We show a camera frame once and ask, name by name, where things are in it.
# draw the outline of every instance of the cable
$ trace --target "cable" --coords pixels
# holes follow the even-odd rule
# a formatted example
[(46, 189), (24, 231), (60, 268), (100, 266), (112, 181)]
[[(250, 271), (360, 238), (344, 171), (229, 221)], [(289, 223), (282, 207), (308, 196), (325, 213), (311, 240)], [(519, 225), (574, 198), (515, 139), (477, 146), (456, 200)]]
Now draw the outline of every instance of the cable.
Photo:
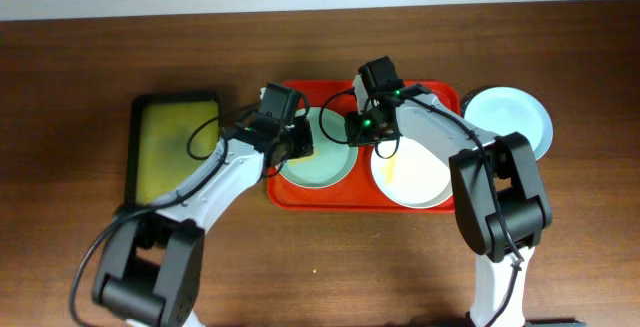
[[(293, 138), (291, 137), (291, 134), (289, 133), (289, 131), (284, 129), (284, 133), (287, 134), (287, 136), (289, 137), (289, 141), (292, 142)], [(273, 172), (272, 174), (264, 174), (264, 171), (263, 171), (263, 173), (260, 175), (260, 179), (277, 176), (280, 173), (280, 171), (282, 171), (284, 164), (287, 163), (287, 161), (289, 161), (289, 158), (291, 158), (291, 155), (293, 154), (293, 149), (294, 149), (294, 146), (293, 146), (293, 143), (291, 143), (291, 148), (289, 149), (289, 151), (287, 151), (287, 154), (282, 159), (282, 162), (280, 162), (280, 164), (278, 165), (278, 168), (276, 168), (276, 171)]]
[(257, 111), (258, 111), (257, 109), (248, 110), (240, 117), (240, 119), (238, 119), (238, 122), (236, 123), (241, 123), (244, 127), (248, 127), (247, 125), (244, 124), (244, 121)]
[[(236, 110), (233, 111), (228, 111), (222, 114), (219, 114), (207, 121), (205, 121), (203, 124), (201, 124), (198, 128), (195, 129), (195, 131), (193, 131), (191, 133), (191, 136), (189, 136), (189, 139), (187, 140), (187, 154), (189, 155), (189, 157), (198, 160), (198, 161), (204, 161), (207, 158), (209, 158), (209, 155), (206, 156), (198, 156), (193, 154), (193, 152), (191, 152), (191, 144), (193, 143), (193, 139), (198, 135), (198, 133), (200, 133), (200, 131), (202, 131), (203, 128), (207, 127), (209, 124), (211, 124), (212, 122), (217, 121), (220, 117), (222, 116), (226, 116), (232, 113), (237, 113), (237, 112), (242, 112), (242, 111), (246, 111), (249, 109), (254, 109), (256, 106), (258, 105), (258, 103), (253, 103), (244, 107), (240, 107)], [(248, 113), (244, 114), (243, 117), (241, 118), (241, 121), (244, 121), (247, 117), (249, 117), (249, 115), (251, 115), (251, 113), (253, 113), (254, 111), (248, 111)]]
[(396, 147), (393, 149), (393, 153), (391, 153), (390, 156), (382, 157), (380, 155), (380, 151), (378, 150), (378, 146), (380, 145), (380, 142), (376, 142), (375, 147), (373, 148), (373, 150), (376, 152), (378, 157), (380, 157), (382, 159), (389, 159), (389, 158), (391, 158), (391, 157), (396, 155), (396, 152), (398, 152), (398, 148), (400, 147), (400, 137), (396, 138), (395, 141), (396, 141)]
[(322, 125), (322, 115), (324, 114), (324, 110), (327, 108), (329, 103), (331, 103), (331, 101), (333, 101), (334, 99), (338, 98), (339, 96), (347, 95), (347, 94), (354, 96), (355, 95), (355, 89), (351, 88), (351, 89), (348, 89), (346, 91), (338, 92), (338, 93), (334, 94), (333, 96), (329, 97), (329, 99), (322, 105), (322, 107), (320, 107), (320, 115), (318, 116), (318, 123), (320, 124), (320, 131), (322, 131), (322, 134), (325, 137), (327, 137), (327, 139), (329, 141), (334, 142), (334, 143), (338, 143), (338, 144), (349, 144), (349, 140), (347, 139), (346, 141), (339, 141), (339, 140), (329, 136), (327, 131), (325, 131), (324, 126)]
[(80, 318), (80, 316), (78, 316), (78, 312), (76, 310), (76, 305), (75, 305), (75, 300), (76, 300), (76, 295), (78, 293), (78, 287), (80, 285), (80, 280), (82, 279), (82, 275), (84, 274), (84, 270), (87, 268), (87, 264), (89, 263), (89, 260), (91, 259), (93, 254), (96, 252), (96, 250), (100, 247), (102, 242), (104, 242), (107, 238), (109, 238), (113, 233), (115, 233), (125, 223), (130, 222), (130, 221), (132, 221), (132, 220), (134, 220), (134, 219), (136, 219), (138, 217), (142, 217), (142, 216), (151, 214), (151, 213), (153, 213), (155, 211), (179, 205), (182, 202), (184, 202), (184, 201), (188, 200), (189, 198), (191, 198), (193, 195), (195, 195), (202, 187), (204, 187), (204, 185), (207, 184), (207, 182), (209, 182), (209, 180), (211, 180), (211, 178), (213, 178), (213, 176), (216, 175), (216, 173), (218, 173), (220, 168), (222, 168), (222, 166), (224, 165), (224, 161), (227, 159), (227, 153), (229, 152), (229, 140), (227, 139), (227, 136), (224, 134), (224, 130), (222, 130), (221, 138), (222, 138), (222, 141), (223, 141), (223, 150), (222, 150), (222, 155), (220, 156), (220, 159), (218, 160), (218, 164), (192, 190), (190, 190), (189, 192), (185, 193), (183, 196), (177, 197), (175, 200), (173, 200), (171, 202), (166, 202), (166, 203), (157, 204), (157, 205), (147, 205), (146, 208), (143, 208), (143, 209), (140, 209), (140, 210), (136, 210), (136, 211), (131, 212), (131, 213), (127, 214), (127, 215), (118, 217), (115, 221), (111, 222), (107, 226), (107, 228), (105, 228), (98, 235), (98, 237), (95, 239), (95, 241), (93, 242), (91, 247), (89, 247), (89, 250), (85, 254), (84, 258), (82, 259), (82, 262), (80, 263), (80, 266), (78, 267), (78, 272), (76, 273), (76, 276), (74, 277), (73, 282), (71, 283), (71, 289), (69, 291), (69, 301), (68, 301), (68, 303), (69, 303), (69, 313), (71, 315), (71, 318), (73, 319), (73, 321), (77, 325), (83, 326), (83, 327), (97, 327), (97, 325), (93, 325), (93, 324), (90, 324), (88, 322), (83, 321)]
[(504, 302), (502, 303), (502, 305), (500, 306), (496, 314), (493, 315), (491, 320), (487, 322), (485, 327), (493, 326), (493, 324), (498, 320), (498, 318), (500, 318), (500, 316), (502, 316), (502, 313), (507, 309), (507, 306), (509, 305), (509, 301), (511, 300), (511, 295), (513, 295), (513, 290), (516, 287), (516, 279), (518, 278), (518, 272), (522, 271), (522, 268), (520, 268), (519, 260), (514, 262), (511, 265), (511, 267), (513, 267), (513, 271), (511, 271), (511, 279), (509, 280), (509, 286), (507, 287), (507, 294), (504, 298)]
[(304, 114), (302, 115), (302, 117), (307, 118), (307, 116), (309, 115), (309, 111), (311, 110), (311, 103), (309, 103), (309, 99), (307, 98), (307, 95), (304, 93), (301, 93), (302, 95), (302, 100), (304, 101)]

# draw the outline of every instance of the white bowl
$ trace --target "white bowl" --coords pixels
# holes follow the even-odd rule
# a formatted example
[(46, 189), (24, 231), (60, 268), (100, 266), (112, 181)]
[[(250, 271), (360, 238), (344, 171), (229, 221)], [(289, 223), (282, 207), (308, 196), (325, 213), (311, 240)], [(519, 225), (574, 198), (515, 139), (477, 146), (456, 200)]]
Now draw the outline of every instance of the white bowl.
[[(395, 141), (380, 143), (378, 151), (390, 156)], [(393, 202), (410, 208), (430, 208), (451, 197), (449, 168), (418, 142), (400, 137), (396, 154), (371, 155), (371, 174), (378, 188)]]

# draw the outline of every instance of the plate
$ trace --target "plate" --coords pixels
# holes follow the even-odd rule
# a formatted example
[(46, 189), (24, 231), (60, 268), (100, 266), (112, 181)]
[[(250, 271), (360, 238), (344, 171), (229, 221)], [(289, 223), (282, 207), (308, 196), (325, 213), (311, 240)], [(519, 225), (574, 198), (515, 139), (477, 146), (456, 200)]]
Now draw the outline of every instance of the plate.
[[(390, 156), (395, 141), (380, 143), (378, 151)], [(418, 142), (400, 137), (398, 151), (389, 159), (371, 155), (371, 174), (378, 188), (390, 200), (410, 208), (437, 206), (451, 197), (445, 191), (451, 180), (449, 168)]]
[(530, 94), (512, 87), (492, 87), (473, 95), (463, 117), (484, 130), (505, 136), (520, 132), (540, 159), (551, 147), (553, 125), (549, 113)]
[[(309, 110), (309, 124), (313, 138), (313, 155), (288, 161), (282, 167), (282, 177), (296, 186), (305, 188), (324, 188), (345, 178), (358, 159), (358, 148), (331, 142), (320, 130), (320, 107)], [(327, 133), (340, 141), (346, 141), (344, 117), (337, 112), (325, 109), (322, 124)]]

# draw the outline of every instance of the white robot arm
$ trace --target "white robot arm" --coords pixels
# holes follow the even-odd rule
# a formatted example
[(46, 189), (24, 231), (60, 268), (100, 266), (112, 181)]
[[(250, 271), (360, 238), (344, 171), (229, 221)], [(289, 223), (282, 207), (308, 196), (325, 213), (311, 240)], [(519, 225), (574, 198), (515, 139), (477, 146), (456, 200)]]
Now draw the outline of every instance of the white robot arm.
[[(200, 326), (192, 309), (205, 234), (240, 193), (265, 177), (267, 167), (313, 153), (306, 114), (295, 116), (300, 99), (308, 111), (304, 95), (269, 84), (249, 126), (225, 129), (214, 152), (191, 176), (145, 206), (153, 213), (120, 223), (98, 266), (94, 302), (130, 325)], [(139, 210), (124, 209), (115, 221)], [(153, 245), (165, 248), (160, 265), (136, 253)]]
[[(444, 107), (424, 86), (405, 87), (388, 57), (362, 66), (353, 87), (360, 110), (347, 115), (350, 145), (377, 144), (402, 135), (423, 145), (451, 171), (444, 193), (453, 193), (458, 227), (477, 254), (469, 324), (523, 326), (526, 269), (542, 229), (551, 223), (551, 209), (526, 138), (482, 130)], [(366, 132), (363, 125), (369, 126)], [(483, 155), (491, 162), (483, 163)], [(495, 191), (494, 172), (499, 178), (511, 178), (512, 186)], [(502, 211), (496, 211), (497, 204)]]

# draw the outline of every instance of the red tray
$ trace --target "red tray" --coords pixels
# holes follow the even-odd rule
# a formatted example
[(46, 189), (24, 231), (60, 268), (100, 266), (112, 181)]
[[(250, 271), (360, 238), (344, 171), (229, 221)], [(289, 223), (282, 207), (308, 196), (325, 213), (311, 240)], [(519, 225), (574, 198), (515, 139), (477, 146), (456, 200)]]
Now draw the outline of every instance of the red tray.
[[(458, 95), (446, 83), (439, 81), (405, 81), (407, 86), (422, 83), (435, 93), (440, 102), (460, 114)], [(312, 107), (321, 107), (332, 95), (351, 88), (351, 81), (319, 80), (286, 81), (284, 85), (307, 95)], [(341, 115), (357, 109), (353, 96), (340, 96), (331, 102), (329, 109)], [(406, 212), (406, 213), (451, 213), (453, 197), (438, 206), (413, 209), (391, 201), (376, 186), (371, 175), (372, 147), (359, 147), (358, 160), (351, 172), (340, 182), (320, 189), (298, 187), (282, 176), (267, 181), (267, 195), (271, 202), (284, 209), (299, 211), (333, 212)]]

